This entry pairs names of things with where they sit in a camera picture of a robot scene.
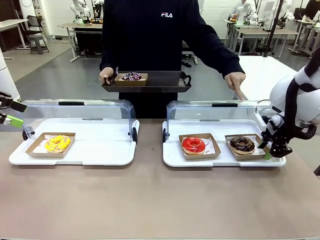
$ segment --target person's left hand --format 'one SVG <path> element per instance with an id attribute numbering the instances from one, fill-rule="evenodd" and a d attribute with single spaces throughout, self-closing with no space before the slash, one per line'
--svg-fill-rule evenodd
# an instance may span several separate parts
<path id="1" fill-rule="evenodd" d="M 246 75 L 243 72 L 232 72 L 224 77 L 228 87 L 235 91 L 241 101 L 245 100 L 244 94 L 240 89 L 240 85 L 246 79 Z"/>

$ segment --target black pants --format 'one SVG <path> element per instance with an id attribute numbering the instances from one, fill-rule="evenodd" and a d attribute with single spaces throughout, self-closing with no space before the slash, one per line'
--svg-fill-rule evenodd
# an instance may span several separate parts
<path id="1" fill-rule="evenodd" d="M 137 119 L 165 119 L 167 105 L 178 100 L 178 93 L 120 92 L 119 99 L 133 104 Z"/>

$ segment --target cardboard box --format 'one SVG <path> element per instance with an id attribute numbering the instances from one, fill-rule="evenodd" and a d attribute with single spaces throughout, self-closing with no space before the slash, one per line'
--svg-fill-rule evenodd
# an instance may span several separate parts
<path id="1" fill-rule="evenodd" d="M 44 139 L 45 135 L 53 135 L 53 136 L 58 136 L 58 135 L 65 135 L 69 137 L 74 137 L 69 146 L 64 150 L 64 152 L 59 152 L 59 153 L 51 153 L 51 152 L 43 152 L 43 153 L 35 153 L 32 152 Z M 32 158 L 54 158 L 54 159 L 63 159 L 69 149 L 71 148 L 72 144 L 74 144 L 76 139 L 76 134 L 75 133 L 70 133 L 70 132 L 44 132 L 42 133 L 32 144 L 31 146 L 25 151 L 26 154 L 28 154 Z"/>
<path id="2" fill-rule="evenodd" d="M 140 73 L 141 79 L 137 81 L 124 81 L 121 78 L 125 75 L 125 73 L 119 73 L 118 76 L 114 79 L 114 84 L 117 87 L 144 87 L 146 86 L 148 73 Z"/>
<path id="3" fill-rule="evenodd" d="M 190 137 L 199 138 L 199 139 L 211 139 L 215 153 L 202 154 L 202 155 L 188 155 L 188 154 L 186 154 L 182 148 L 182 141 L 183 141 L 183 138 L 190 138 Z M 179 140 L 180 140 L 181 151 L 182 151 L 184 158 L 186 160 L 201 161 L 201 160 L 206 160 L 206 159 L 215 159 L 221 154 L 221 150 L 220 150 L 215 138 L 212 136 L 211 133 L 179 135 Z"/>
<path id="4" fill-rule="evenodd" d="M 262 150 L 264 151 L 264 154 L 257 154 L 255 152 L 248 154 L 248 155 L 240 155 L 237 154 L 236 152 L 234 152 L 232 150 L 232 147 L 229 143 L 230 139 L 234 138 L 234 137 L 255 137 L 256 142 L 258 143 L 258 145 L 260 145 L 263 141 L 262 139 L 257 135 L 257 134 L 236 134 L 236 135 L 225 135 L 225 142 L 227 144 L 227 146 L 229 147 L 230 151 L 232 152 L 234 158 L 237 161 L 244 161 L 244 160 L 257 160 L 257 159 L 263 159 L 265 157 L 265 155 L 267 153 L 269 153 L 270 149 L 268 146 L 265 146 Z"/>

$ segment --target white wall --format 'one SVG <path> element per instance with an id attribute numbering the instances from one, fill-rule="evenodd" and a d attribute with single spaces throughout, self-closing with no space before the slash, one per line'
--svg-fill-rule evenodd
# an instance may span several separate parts
<path id="1" fill-rule="evenodd" d="M 72 23 L 75 19 L 74 12 L 70 9 L 73 4 L 72 0 L 40 0 L 43 8 L 45 20 L 47 22 L 48 31 L 52 35 L 67 35 L 65 28 L 57 27 L 64 23 Z M 227 24 L 224 20 L 228 19 L 228 15 L 232 12 L 234 5 L 240 0 L 204 0 L 202 17 L 207 24 L 211 25 L 221 39 L 226 37 Z M 263 12 L 266 1 L 262 0 L 260 13 Z M 292 12 L 295 8 L 299 8 L 302 0 L 292 0 Z M 304 0 L 302 7 L 307 5 L 309 0 Z M 89 8 L 92 10 L 91 1 L 87 0 Z M 296 26 L 292 22 L 290 29 L 295 30 Z"/>

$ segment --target red frosted donut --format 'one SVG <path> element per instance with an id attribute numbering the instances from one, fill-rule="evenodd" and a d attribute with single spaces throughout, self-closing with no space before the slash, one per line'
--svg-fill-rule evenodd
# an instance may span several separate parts
<path id="1" fill-rule="evenodd" d="M 206 145 L 204 141 L 197 137 L 187 137 L 182 142 L 182 149 L 188 155 L 202 155 Z"/>

